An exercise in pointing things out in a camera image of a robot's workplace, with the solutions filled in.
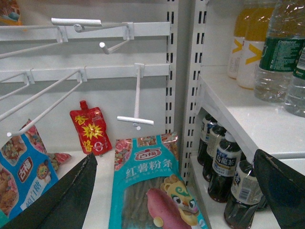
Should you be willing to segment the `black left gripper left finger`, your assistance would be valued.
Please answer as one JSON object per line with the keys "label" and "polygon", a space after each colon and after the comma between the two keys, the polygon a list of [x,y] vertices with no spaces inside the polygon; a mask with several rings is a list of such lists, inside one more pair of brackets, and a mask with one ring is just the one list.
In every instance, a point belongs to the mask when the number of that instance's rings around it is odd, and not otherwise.
{"label": "black left gripper left finger", "polygon": [[87,155],[3,229],[81,229],[95,184],[97,159]]}

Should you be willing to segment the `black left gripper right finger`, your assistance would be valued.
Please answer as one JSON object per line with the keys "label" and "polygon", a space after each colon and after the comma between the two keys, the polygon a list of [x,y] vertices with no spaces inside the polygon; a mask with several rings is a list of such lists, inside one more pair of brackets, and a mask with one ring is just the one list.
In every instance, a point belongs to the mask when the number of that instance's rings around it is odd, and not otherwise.
{"label": "black left gripper right finger", "polygon": [[253,160],[254,174],[280,228],[305,227],[305,176],[261,149]]}

